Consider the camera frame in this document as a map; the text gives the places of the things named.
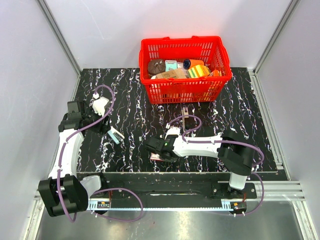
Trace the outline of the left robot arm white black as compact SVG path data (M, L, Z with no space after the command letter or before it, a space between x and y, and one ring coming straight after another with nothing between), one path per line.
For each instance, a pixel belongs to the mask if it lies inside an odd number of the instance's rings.
M102 182L101 174L78 180L77 164L86 131L105 135L111 129L110 119L104 115L110 105L108 98L98 94L94 94L92 106L79 100L67 103L67 113L58 125L59 147L53 168L48 178L38 184L51 217L86 211L92 195L107 195L108 185Z

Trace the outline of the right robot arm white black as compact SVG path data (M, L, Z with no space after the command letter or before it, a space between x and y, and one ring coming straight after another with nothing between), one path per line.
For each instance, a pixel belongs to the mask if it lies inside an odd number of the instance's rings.
M254 155L259 151L253 145L238 141L232 131L207 137L188 137L186 133L180 133L178 127L170 127L164 137L150 137L145 147L165 162L175 162L178 158L189 156L220 160L230 172L227 192L233 198L245 193Z

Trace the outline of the red white staple box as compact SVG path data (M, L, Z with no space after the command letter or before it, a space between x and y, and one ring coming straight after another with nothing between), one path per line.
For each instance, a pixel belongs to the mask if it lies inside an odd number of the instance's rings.
M151 153L150 155L150 160L153 160L153 161L162 161L162 159L160 158L160 156L158 154L155 154L155 153Z

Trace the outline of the light blue stapler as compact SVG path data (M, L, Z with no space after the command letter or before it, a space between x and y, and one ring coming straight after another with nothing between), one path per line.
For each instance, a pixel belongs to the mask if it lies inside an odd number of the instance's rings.
M107 132L107 134L111 137L116 145L119 145L125 139L124 135L112 126L110 127L110 130Z

